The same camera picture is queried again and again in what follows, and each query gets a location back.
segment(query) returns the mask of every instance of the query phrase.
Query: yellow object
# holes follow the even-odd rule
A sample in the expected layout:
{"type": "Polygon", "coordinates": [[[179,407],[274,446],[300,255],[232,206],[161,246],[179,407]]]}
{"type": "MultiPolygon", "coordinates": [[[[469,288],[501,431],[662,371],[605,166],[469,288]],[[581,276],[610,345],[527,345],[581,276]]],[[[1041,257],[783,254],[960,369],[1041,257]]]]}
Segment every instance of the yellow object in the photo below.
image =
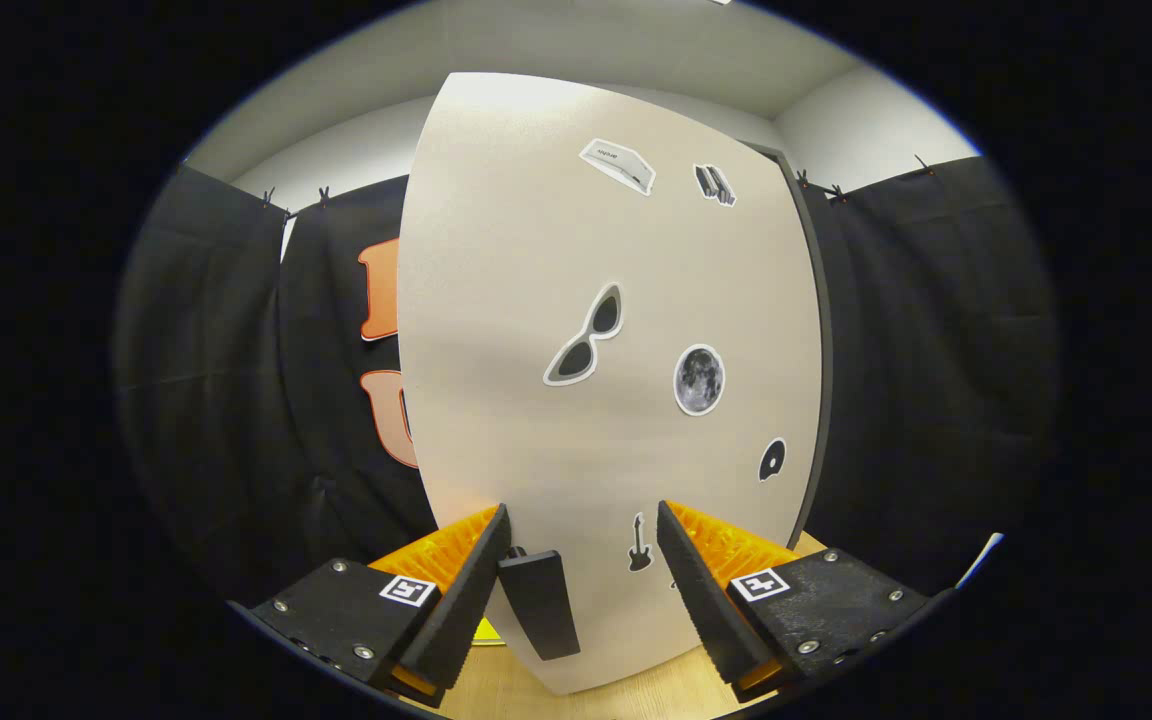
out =
{"type": "Polygon", "coordinates": [[[392,575],[427,579],[447,594],[447,589],[452,588],[456,575],[465,566],[470,551],[499,509],[500,506],[494,506],[477,511],[458,523],[422,537],[418,541],[408,543],[367,566],[392,575]]]}
{"type": "Polygon", "coordinates": [[[500,639],[500,634],[495,632],[492,623],[488,623],[487,619],[482,619],[479,620],[479,629],[473,634],[473,644],[488,646],[488,644],[505,644],[505,642],[500,639]]]}
{"type": "MultiPolygon", "coordinates": [[[[748,530],[723,523],[722,520],[705,515],[704,511],[668,500],[666,505],[679,518],[696,551],[700,552],[700,560],[705,562],[705,568],[708,568],[708,574],[713,575],[714,582],[725,592],[732,578],[744,577],[799,559],[799,555],[790,548],[765,541],[748,530]]],[[[743,679],[737,680],[736,684],[744,691],[764,680],[772,679],[781,669],[781,664],[773,657],[772,660],[755,667],[743,679]]]]}
{"type": "Polygon", "coordinates": [[[433,696],[434,692],[438,692],[438,688],[426,683],[425,680],[417,679],[411,670],[407,669],[402,665],[394,664],[393,675],[397,682],[404,683],[410,688],[415,688],[417,691],[420,691],[426,696],[433,696]]]}

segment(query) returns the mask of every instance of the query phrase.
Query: white wall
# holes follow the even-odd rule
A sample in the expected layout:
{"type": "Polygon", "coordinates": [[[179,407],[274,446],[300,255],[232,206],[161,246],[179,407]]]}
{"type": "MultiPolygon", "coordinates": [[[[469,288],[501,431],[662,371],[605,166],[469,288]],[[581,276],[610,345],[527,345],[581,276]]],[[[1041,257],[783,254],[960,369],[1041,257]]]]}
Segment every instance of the white wall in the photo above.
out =
{"type": "Polygon", "coordinates": [[[406,176],[416,157],[434,97],[391,105],[325,129],[275,152],[233,185],[260,197],[274,187],[273,204],[297,211],[319,200],[319,188],[342,195],[366,184],[406,176]]]}
{"type": "MultiPolygon", "coordinates": [[[[676,111],[736,141],[785,149],[783,138],[766,118],[672,92],[620,85],[599,88],[676,111]]],[[[406,176],[411,172],[416,141],[433,105],[433,96],[420,97],[346,120],[280,150],[233,184],[257,197],[274,187],[274,205],[294,213],[319,200],[320,187],[329,187],[332,195],[340,195],[385,179],[406,176]]]]}
{"type": "Polygon", "coordinates": [[[808,181],[849,192],[980,152],[918,96],[863,65],[816,88],[776,118],[786,159],[808,181]]]}

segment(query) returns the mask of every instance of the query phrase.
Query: white board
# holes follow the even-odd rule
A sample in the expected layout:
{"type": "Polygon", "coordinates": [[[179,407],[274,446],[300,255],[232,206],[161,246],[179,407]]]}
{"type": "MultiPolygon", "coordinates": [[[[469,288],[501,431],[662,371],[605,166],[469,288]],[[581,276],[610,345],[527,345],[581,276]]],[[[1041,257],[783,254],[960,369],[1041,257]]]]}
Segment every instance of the white board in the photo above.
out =
{"type": "Polygon", "coordinates": [[[541,661],[499,585],[488,604],[552,692],[698,646],[655,548],[662,498],[788,541],[817,437],[819,318],[803,227],[767,158],[600,88],[490,73],[445,82],[399,241],[408,424],[439,524],[505,502],[513,543],[561,553],[577,655],[541,661]],[[613,177],[584,157],[594,141],[636,164],[613,177]],[[698,165],[719,169],[722,192],[707,196],[698,165]],[[594,341],[594,372],[545,382],[609,283],[622,316],[594,341]],[[712,347],[723,369],[721,396],[699,414],[673,388],[692,346],[712,347]],[[781,470],[760,482],[776,438],[781,470]],[[639,511],[653,562],[631,573],[639,511]]]}

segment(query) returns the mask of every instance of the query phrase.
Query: moon sticker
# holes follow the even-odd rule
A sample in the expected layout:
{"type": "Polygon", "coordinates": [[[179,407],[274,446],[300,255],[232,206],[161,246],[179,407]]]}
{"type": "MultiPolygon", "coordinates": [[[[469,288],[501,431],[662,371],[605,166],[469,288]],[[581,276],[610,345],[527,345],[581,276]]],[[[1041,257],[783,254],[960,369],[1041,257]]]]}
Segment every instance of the moon sticker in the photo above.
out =
{"type": "Polygon", "coordinates": [[[758,464],[758,482],[765,483],[772,475],[780,473],[785,467],[785,438],[773,439],[763,452],[763,461],[758,464]]]}
{"type": "Polygon", "coordinates": [[[679,356],[673,369],[673,397],[684,414],[708,414],[718,406],[726,386],[723,359],[713,347],[692,344],[679,356]]]}

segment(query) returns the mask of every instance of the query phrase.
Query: sticker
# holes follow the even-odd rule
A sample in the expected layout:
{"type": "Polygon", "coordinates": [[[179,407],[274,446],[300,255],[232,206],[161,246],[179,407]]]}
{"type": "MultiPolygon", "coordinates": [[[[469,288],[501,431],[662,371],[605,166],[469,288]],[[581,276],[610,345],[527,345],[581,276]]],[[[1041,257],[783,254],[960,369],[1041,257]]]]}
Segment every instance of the sticker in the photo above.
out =
{"type": "Polygon", "coordinates": [[[366,247],[358,264],[367,272],[367,319],[362,340],[376,341],[397,333],[397,237],[366,247]]]}
{"type": "Polygon", "coordinates": [[[763,600],[764,597],[772,597],[775,593],[782,593],[787,589],[790,589],[790,584],[781,579],[780,575],[776,575],[776,571],[771,568],[744,575],[744,577],[733,579],[732,583],[736,584],[737,591],[750,602],[763,600]]]}
{"type": "Polygon", "coordinates": [[[652,546],[643,544],[643,514],[634,516],[634,546],[630,547],[630,573],[645,570],[652,564],[652,546]]]}
{"type": "Polygon", "coordinates": [[[758,464],[758,482],[765,483],[772,475],[780,473],[785,467],[785,438],[779,437],[767,444],[763,452],[763,461],[758,464]]]}
{"type": "Polygon", "coordinates": [[[699,184],[705,200],[718,200],[719,205],[727,209],[736,204],[736,194],[732,191],[732,183],[727,182],[722,170],[713,165],[692,165],[691,168],[696,172],[696,184],[699,184]]]}
{"type": "Polygon", "coordinates": [[[584,329],[563,344],[545,367],[547,386],[562,387],[584,381],[598,367],[598,341],[612,340],[626,323],[626,306],[621,301],[621,286],[607,283],[594,296],[594,304],[585,313],[584,329]]]}
{"type": "Polygon", "coordinates": [[[687,415],[708,414],[727,387],[723,359],[713,347],[692,344],[679,356],[673,369],[673,397],[687,415]]]}
{"type": "Polygon", "coordinates": [[[634,150],[594,138],[585,150],[581,150],[579,159],[593,165],[605,176],[647,197],[652,196],[655,170],[634,150]]]}
{"type": "Polygon", "coordinates": [[[416,447],[407,424],[407,401],[403,396],[403,374],[397,370],[371,370],[358,384],[371,402],[371,420],[380,447],[408,468],[420,468],[416,462],[416,447]]]}
{"type": "Polygon", "coordinates": [[[394,579],[389,579],[389,584],[385,585],[385,589],[380,591],[380,597],[394,602],[420,607],[431,592],[434,592],[434,583],[426,582],[425,579],[407,578],[403,575],[394,575],[394,579]]]}

